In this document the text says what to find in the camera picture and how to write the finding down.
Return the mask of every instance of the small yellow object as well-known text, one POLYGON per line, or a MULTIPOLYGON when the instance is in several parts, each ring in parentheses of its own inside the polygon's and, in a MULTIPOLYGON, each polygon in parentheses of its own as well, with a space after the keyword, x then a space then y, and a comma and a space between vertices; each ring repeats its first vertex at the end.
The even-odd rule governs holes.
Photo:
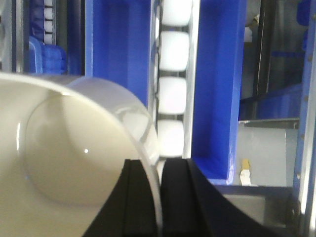
POLYGON ((250 169, 250 162, 248 159, 242 159, 241 169, 250 169))

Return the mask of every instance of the blue crate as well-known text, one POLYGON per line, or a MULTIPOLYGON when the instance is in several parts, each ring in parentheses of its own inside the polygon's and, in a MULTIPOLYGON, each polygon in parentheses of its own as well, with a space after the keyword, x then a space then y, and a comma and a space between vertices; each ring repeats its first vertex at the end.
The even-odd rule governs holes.
POLYGON ((56 45, 44 45, 30 37, 30 73, 60 75, 67 71, 66 53, 56 45))

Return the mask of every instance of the blue plastic tray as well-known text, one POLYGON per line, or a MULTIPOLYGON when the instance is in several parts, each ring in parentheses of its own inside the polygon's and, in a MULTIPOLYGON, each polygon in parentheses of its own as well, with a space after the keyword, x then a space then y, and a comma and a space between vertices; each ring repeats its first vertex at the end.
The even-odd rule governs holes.
MULTIPOLYGON (((147 104, 150 0, 86 1, 87 76, 112 80, 147 104)), ((192 155, 214 183, 232 181, 246 0, 202 0, 192 155)))
POLYGON ((30 37, 30 73, 60 75, 67 71, 66 53, 56 45, 44 45, 30 37))
POLYGON ((246 0, 201 0, 192 158, 214 184, 235 171, 246 0))

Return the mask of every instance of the white cup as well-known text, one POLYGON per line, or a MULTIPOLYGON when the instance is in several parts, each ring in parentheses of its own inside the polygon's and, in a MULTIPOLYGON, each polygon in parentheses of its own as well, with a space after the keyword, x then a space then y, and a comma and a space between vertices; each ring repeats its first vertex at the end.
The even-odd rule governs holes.
POLYGON ((159 79, 159 107, 161 114, 183 114, 186 109, 187 84, 184 78, 159 79))
POLYGON ((184 147, 183 123, 177 120, 158 120, 158 141, 160 156, 180 157, 184 147))
POLYGON ((164 0, 162 23, 167 26, 186 26, 192 11, 192 0, 164 0))
POLYGON ((188 33, 177 31, 162 32, 159 69, 182 72, 187 68, 188 59, 188 33))
POLYGON ((157 134, 131 92, 104 79, 0 73, 0 95, 1 234, 82 236, 125 159, 141 159, 161 223, 157 134))

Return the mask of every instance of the white cube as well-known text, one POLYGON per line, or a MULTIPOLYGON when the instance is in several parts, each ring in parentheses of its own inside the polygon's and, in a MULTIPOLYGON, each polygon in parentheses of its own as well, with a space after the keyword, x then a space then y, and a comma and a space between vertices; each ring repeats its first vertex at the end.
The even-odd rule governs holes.
POLYGON ((192 11, 192 0, 164 0, 162 23, 167 26, 186 26, 192 11))
POLYGON ((159 69, 182 72, 189 59, 189 35, 185 32, 164 31, 161 33, 159 69))
POLYGON ((53 32, 53 22, 52 21, 44 21, 44 29, 46 32, 53 32))
POLYGON ((53 0, 44 0, 45 6, 53 6, 53 0))
POLYGON ((47 20, 52 20, 53 19, 53 8, 45 7, 44 8, 44 17, 47 20))
POLYGON ((53 44, 53 34, 45 34, 44 35, 44 43, 45 44, 53 44))
POLYGON ((183 123, 177 120, 159 120, 158 141, 160 156, 181 157, 184 147, 183 123))
POLYGON ((159 107, 161 114, 183 114, 187 102, 187 84, 184 78, 159 79, 159 107))

